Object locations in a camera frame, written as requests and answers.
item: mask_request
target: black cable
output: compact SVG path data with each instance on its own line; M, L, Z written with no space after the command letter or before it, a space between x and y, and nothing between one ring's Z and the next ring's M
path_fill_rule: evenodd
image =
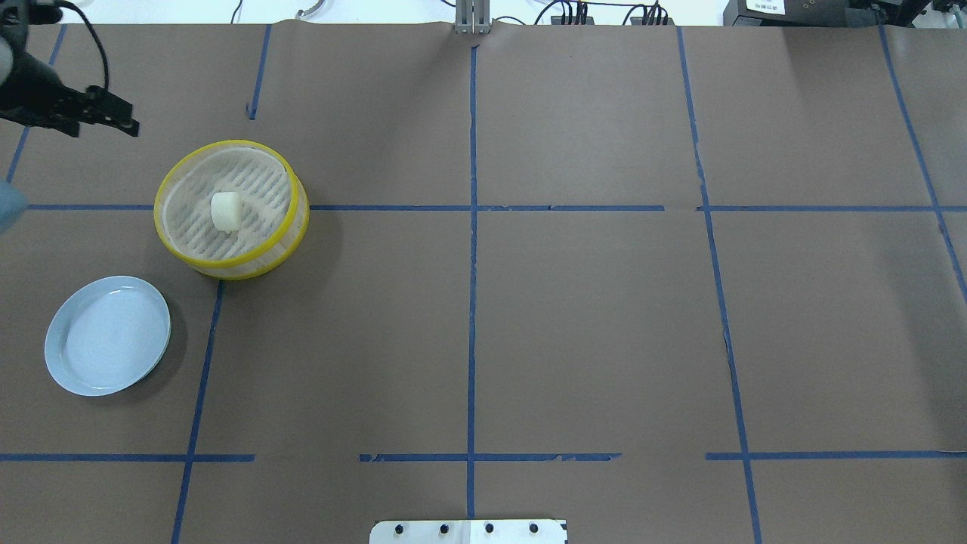
M568 7L568 19L574 17L573 12L571 11L571 2L568 2L567 0L554 0L550 4L544 6L544 9L542 9L538 14L538 18L534 19L534 24L540 23L541 17L543 17L543 15L547 13L547 10L549 10L554 4L564 4ZM561 23L564 24L564 8L561 9Z
M239 5L235 6L235 11L232 12L232 20L228 21L228 24L235 24L235 15L238 14L239 10L242 9L242 2L245 0L239 0Z
M57 0L54 5L58 8L67 8L68 10L71 10L72 12L80 15L80 20L84 21L84 26L86 26L87 31L91 33L91 38L94 38L94 44L98 46L98 53L101 54L101 64L104 66L104 91L106 91L111 82L110 71L107 69L107 53L104 52L104 45L101 43L101 38L98 38L98 33L94 31L94 25L91 24L91 21L87 18L87 15L85 15L84 12L78 8L78 6L75 6L73 3L68 2L67 0Z
M584 2L584 3L590 4L592 6L613 6L616 8L633 8L635 6L640 5L640 4L612 4L611 2Z
M634 6L633 8L628 10L628 14L625 15L625 20L621 21L622 26L625 26L626 24L628 24L629 19L631 19L631 14L633 14L634 10L637 10L638 8L641 8L641 12L642 12L641 16L645 16L648 14L648 6L645 6L644 4L638 4L637 6Z
M653 21L655 20L655 16L658 13L658 10L660 10L660 9L661 9L661 6L659 6L659 3L658 2L656 2L655 4L653 4L652 5L652 8L650 10L648 10L648 16L646 17L645 20L641 21L641 24L648 25L648 26L654 26L654 22Z
M517 21L517 22L519 22L520 24L523 24L523 25L525 25L525 26L527 25L527 23L526 23L526 22L524 22L524 21L522 21L522 20L520 20L520 19L518 19L517 17L511 17L510 15L504 15L504 16L500 16L500 17L497 17L497 18L495 18L495 19L493 19L493 20L500 20L500 19L510 19L510 20L515 20L515 21Z

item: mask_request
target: white sticker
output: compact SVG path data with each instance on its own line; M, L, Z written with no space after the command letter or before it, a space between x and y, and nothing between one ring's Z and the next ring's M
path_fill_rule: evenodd
M746 0L746 8L763 14L785 15L785 0Z

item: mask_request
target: blue tape line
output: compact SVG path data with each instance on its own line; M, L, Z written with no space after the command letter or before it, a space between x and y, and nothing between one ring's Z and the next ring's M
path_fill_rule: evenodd
M477 440L477 46L470 48L470 312L467 318L467 519L475 508Z
M577 461L578 463L607 463L621 457L620 453L478 453L477 461L487 463L540 463L547 461Z
M951 241L950 232L947 230L947 222L944 220L944 212L941 209L940 200L937 198L937 192L933 188L930 172L926 169L926 161L923 159L923 151L920 148L920 141L917 139L917 132L913 129L913 122L910 120L910 113L907 111L906 101L903 100L903 91L900 90L900 83L896 78L896 71L894 70L894 60L890 55L890 45L887 43L887 32L882 24L879 25L879 31L880 44L883 46L883 56L887 60L887 72L890 73L890 81L894 86L894 93L896 93L896 102L900 106L900 113L903 115L903 123L906 125L910 143L913 144L914 154L917 155L917 164L920 165L920 173L923 176L923 182L926 184L926 191L930 194L930 203L933 204L933 211L937 216L937 224L940 227L940 232L944 235L944 244L947 246L947 254L951 258L953 274L956 276L957 284L960 286L960 296L967 303L967 283L964 282L963 270L960 269L960 260L957 258L957 253L953 249L953 242Z
M377 453L360 455L360 463L466 463L465 453Z
M184 463L184 454L150 453L3 453L0 462Z
M151 211L153 204L30 204L36 211Z
M326 212L469 212L470 206L460 205L393 205L393 204L321 204L308 209Z
M14 158L10 161L10 167L7 169L7 183L14 183L14 174L16 173L16 166L20 164L20 154L23 153L23 146L27 143L27 135L30 134L30 127L24 127L20 131L20 141L16 143L16 150L14 151Z
M60 52L60 46L64 42L64 35L67 34L67 25L62 24L60 32L57 33L57 41L54 42L54 49L50 52L50 59L47 60L48 66L53 66L57 62L57 53ZM16 166L20 163L20 155L23 153L23 146L27 144L27 135L30 134L30 127L24 127L20 131L20 141L16 143L16 150L14 151L14 158L10 162L10 167L7 169L7 183L14 183L14 174L16 173Z
M255 455L251 453L205 453L196 454L193 463L254 463Z
M54 42L54 49L50 52L50 59L47 60L49 66L57 62L57 55L60 53L60 46L64 43L64 36L67 35L68 25L62 24L60 32L57 33L57 41Z
M318 204L309 207L313 211L344 212L469 212L473 206L450 204ZM554 204L523 204L523 205L478 205L478 212L663 212L664 206L659 205L554 205Z
M0 463L184 463L185 454L167 453L0 453ZM197 455L196 463L252 463L252 454Z
M682 60L682 79L685 83L686 103L689 107L689 122L691 124L691 144L695 153L695 168L698 171L698 178L701 181L702 206L705 215L705 230L709 238L709 251L712 254L712 270L716 280L716 294L718 296L718 312L722 322L722 336L725 339L725 353L728 358L729 374L732 378L732 404L735 407L735 422L739 429L739 445L744 454L748 453L748 440L746 435L746 419L742 410L742 394L739 390L739 373L735 367L735 353L732 349L732 333L728 323L728 309L725 307L725 291L722 287L721 269L718 266L718 249L716 247L716 237L712 224L712 212L709 211L711 205L709 201L708 185L705 181L705 169L702 167L702 160L698 154L698 123L695 120L695 105L691 95L691 82L689 78L689 62L685 55L685 37L682 34L682 27L675 27L678 34L678 53ZM755 498L755 483L752 479L752 462L743 459L743 469L746 475L746 493L748 497L748 511L752 521L752 536L755 544L762 544L762 529L759 525L759 507Z
M474 463L538 463L547 461L576 461L579 463L607 463L621 457L620 453L475 453ZM363 454L360 463L464 463L465 453L378 453Z
M932 206L699 206L712 212L932 212Z
M868 450L868 451L759 451L748 454L706 453L706 461L809 461L831 459L967 459L964 451Z
M541 205L525 204L510 206L479 206L482 212L663 212L664 206L622 206L622 205L602 205L602 206L583 206L583 205Z
M272 25L265 25L265 36L262 38L262 58L258 61L258 76L255 77L255 92L251 95L251 105L246 105L249 119L255 119L258 112L258 97L262 93L262 76L265 75L265 61L269 57L269 39L272 36Z
M201 426L201 410L205 406L205 391L208 388L208 373L212 366L212 352L215 350L215 333L219 327L221 316L221 300L225 292L225 282L219 280L219 287L215 293L215 309L212 311L212 323L208 329L208 345L205 347L205 362L201 367L201 381L198 384L198 398L194 403L194 418L191 420L191 435L188 441L188 455L185 460L185 471L182 474L182 487L178 495L178 509L175 511L175 525L171 532L171 544L178 544L181 538L182 520L185 518L185 504L188 501L188 487L191 483L191 465L194 462L194 449L198 444L198 428Z

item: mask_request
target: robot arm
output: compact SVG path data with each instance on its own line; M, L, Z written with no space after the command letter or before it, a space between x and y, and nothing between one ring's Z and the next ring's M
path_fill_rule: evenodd
M53 69L26 51L28 26L58 22L61 8L77 11L91 30L104 62L104 87L91 85L84 92L67 87ZM106 125L137 136L139 124L132 119L132 105L108 92L107 84L101 41L74 4L0 0L0 118L74 137L80 134L80 123Z

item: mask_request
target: plate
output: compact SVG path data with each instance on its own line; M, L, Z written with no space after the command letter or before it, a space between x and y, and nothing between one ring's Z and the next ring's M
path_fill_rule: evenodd
M111 276L60 307L47 328L44 358L61 387L100 397L147 376L170 338L171 314L161 293L144 280Z

